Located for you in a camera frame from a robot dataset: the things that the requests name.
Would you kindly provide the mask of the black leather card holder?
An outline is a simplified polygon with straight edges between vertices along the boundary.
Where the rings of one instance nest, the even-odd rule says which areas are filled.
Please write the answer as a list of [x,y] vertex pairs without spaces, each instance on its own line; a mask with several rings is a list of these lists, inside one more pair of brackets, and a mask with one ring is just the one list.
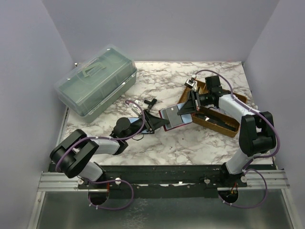
[[141,118],[135,118],[135,117],[132,117],[132,118],[128,118],[129,121],[130,121],[130,127],[129,127],[129,130],[130,130],[130,135],[133,135],[135,133],[137,133],[140,129],[140,127],[142,126],[142,119]]

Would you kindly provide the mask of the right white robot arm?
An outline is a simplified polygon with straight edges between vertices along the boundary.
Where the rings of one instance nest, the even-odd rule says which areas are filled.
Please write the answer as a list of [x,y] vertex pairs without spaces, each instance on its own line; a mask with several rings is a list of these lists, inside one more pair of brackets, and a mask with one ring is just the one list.
[[234,156],[224,163],[219,175],[220,183],[230,187],[236,182],[236,175],[256,158],[276,147],[277,135],[274,129],[273,116],[270,112],[259,112],[239,100],[232,91],[224,90],[219,76],[205,79],[207,93],[199,94],[195,77],[186,80],[190,89],[186,101],[179,109],[179,115],[194,114],[201,107],[213,105],[224,110],[240,124],[239,149]]

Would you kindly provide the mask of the red leather card holder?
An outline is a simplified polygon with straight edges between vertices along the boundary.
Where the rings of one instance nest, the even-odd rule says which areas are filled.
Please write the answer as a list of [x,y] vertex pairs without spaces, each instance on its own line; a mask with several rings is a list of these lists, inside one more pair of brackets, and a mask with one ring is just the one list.
[[169,121],[168,124],[163,126],[165,131],[170,131],[193,122],[191,114],[178,115],[177,113],[182,108],[183,103],[175,104],[159,110],[160,118]]

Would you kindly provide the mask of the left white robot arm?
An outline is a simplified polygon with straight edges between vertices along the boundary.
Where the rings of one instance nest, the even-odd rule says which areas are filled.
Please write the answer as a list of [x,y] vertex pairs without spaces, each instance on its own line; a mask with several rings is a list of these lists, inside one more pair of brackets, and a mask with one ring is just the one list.
[[169,124],[169,120],[151,115],[144,111],[146,123],[142,118],[123,117],[117,120],[110,137],[97,139],[88,136],[80,129],[75,130],[50,153],[50,159],[57,166],[56,171],[63,172],[68,178],[76,176],[89,180],[94,188],[102,188],[106,177],[103,169],[91,158],[94,154],[119,155],[128,146],[127,140],[118,138],[131,137],[137,131],[151,134],[158,128]]

